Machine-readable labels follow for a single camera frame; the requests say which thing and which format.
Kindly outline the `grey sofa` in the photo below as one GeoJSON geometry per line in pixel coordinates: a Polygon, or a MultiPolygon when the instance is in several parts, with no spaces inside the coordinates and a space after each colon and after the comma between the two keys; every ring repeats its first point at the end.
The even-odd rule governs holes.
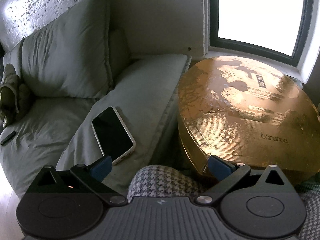
{"type": "Polygon", "coordinates": [[[91,164],[102,154],[92,120],[116,108],[136,141],[136,148],[112,168],[104,184],[127,193],[134,175],[160,154],[171,137],[177,114],[177,83],[190,66],[183,54],[153,55],[136,61],[120,75],[114,90],[101,99],[43,98],[19,122],[1,133],[16,136],[1,147],[1,166],[22,197],[44,165],[67,170],[91,164]]]}

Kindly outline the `grey sofa back cushion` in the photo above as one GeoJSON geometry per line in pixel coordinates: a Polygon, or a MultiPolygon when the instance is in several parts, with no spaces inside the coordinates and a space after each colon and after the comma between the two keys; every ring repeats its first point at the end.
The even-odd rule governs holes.
{"type": "Polygon", "coordinates": [[[21,73],[41,97],[101,98],[129,65],[124,31],[111,0],[82,0],[25,38],[21,73]]]}

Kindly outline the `small black remote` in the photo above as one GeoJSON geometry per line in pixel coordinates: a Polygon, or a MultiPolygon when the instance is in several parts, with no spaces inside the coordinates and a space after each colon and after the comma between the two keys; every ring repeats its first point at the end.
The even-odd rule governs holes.
{"type": "Polygon", "coordinates": [[[13,131],[9,135],[7,135],[0,143],[1,146],[7,144],[10,140],[12,140],[16,136],[17,132],[13,131]]]}

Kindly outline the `houndstooth clothed leg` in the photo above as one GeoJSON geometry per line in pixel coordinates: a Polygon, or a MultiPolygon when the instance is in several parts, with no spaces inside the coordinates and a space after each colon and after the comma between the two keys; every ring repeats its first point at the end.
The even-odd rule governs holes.
{"type": "Polygon", "coordinates": [[[132,179],[127,192],[127,199],[134,197],[183,197],[195,196],[201,188],[195,181],[178,170],[150,165],[140,169],[132,179]]]}

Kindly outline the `smartphone with white case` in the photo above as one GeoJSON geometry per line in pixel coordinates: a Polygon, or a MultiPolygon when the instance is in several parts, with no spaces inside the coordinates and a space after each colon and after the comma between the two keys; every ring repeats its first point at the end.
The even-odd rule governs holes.
{"type": "Polygon", "coordinates": [[[92,129],[102,155],[117,165],[136,148],[136,141],[118,111],[110,106],[92,120],[92,129]]]}

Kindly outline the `gold round box lid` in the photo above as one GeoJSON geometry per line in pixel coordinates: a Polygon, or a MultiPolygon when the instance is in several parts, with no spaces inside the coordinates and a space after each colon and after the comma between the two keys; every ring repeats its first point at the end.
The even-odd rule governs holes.
{"type": "Polygon", "coordinates": [[[218,56],[178,85],[179,133],[201,175],[217,155],[254,168],[276,164],[304,180],[319,172],[319,113],[306,93],[268,64],[218,56]]]}

